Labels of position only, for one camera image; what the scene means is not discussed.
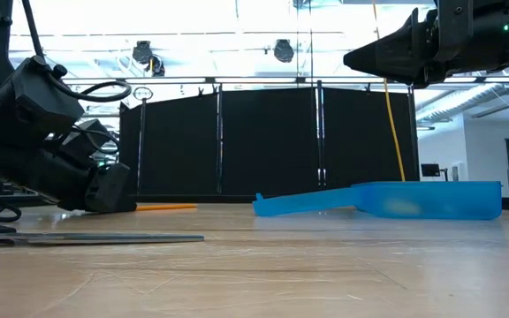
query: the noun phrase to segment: white wall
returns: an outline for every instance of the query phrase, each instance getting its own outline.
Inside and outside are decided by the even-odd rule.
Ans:
[[[464,122],[470,181],[500,181],[502,196],[509,196],[509,121],[472,119]]]
[[[468,181],[467,148],[462,114],[454,117],[451,123],[434,124],[436,130],[418,132],[420,163],[438,163],[441,169],[449,170],[458,165],[459,180]],[[422,181],[444,181],[444,178],[422,177]]]

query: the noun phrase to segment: ceiling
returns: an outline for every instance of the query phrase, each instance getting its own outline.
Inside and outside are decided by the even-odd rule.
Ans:
[[[330,87],[361,89],[343,84],[351,77],[368,75],[343,66],[343,55],[377,38],[372,1],[312,0],[296,9],[292,0],[31,0],[41,43],[51,64],[64,65],[66,83],[80,91],[103,79],[142,79],[133,88],[146,86],[153,101],[209,93],[210,84],[189,77],[233,77],[225,90],[296,87],[268,78],[334,77]],[[434,7],[432,0],[376,0],[381,36],[400,28],[413,8],[420,19]],[[10,60],[15,66],[34,54],[25,14],[14,3]],[[277,40],[289,40],[295,55],[281,63],[273,55]],[[151,79],[144,66],[132,59],[137,41],[151,48],[165,66],[166,78]],[[260,83],[252,83],[252,78]],[[377,84],[374,89],[382,89]],[[416,91],[416,103],[432,101],[455,87]],[[391,91],[406,91],[404,87]],[[103,95],[115,88],[101,90]],[[130,97],[130,106],[140,103]],[[118,130],[118,102],[83,102],[87,114]],[[488,116],[506,116],[502,111]]]
[[[465,110],[464,115],[465,120],[509,121],[509,94]]]

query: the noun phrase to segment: blue plastic scoop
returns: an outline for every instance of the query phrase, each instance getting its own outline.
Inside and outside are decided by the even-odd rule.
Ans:
[[[502,214],[499,182],[373,182],[253,202],[258,216],[355,206],[375,216],[491,220]]]

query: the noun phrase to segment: black partition panel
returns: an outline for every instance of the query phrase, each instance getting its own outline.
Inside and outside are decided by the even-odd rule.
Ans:
[[[141,194],[217,193],[217,96],[147,105]]]
[[[131,172],[125,190],[129,194],[137,193],[137,175],[139,169],[139,135],[141,126],[141,108],[129,110],[121,103],[119,123],[119,161],[127,165]]]
[[[315,90],[224,92],[224,195],[318,190]]]
[[[418,180],[416,133],[407,94],[390,94],[407,180]],[[371,181],[400,181],[384,93],[324,88],[323,164],[328,189]]]

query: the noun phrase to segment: wooden table surface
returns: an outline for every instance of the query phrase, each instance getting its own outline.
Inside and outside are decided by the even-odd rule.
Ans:
[[[248,205],[83,216],[21,231],[198,233],[202,243],[0,247],[0,317],[509,317],[509,213],[492,222]]]

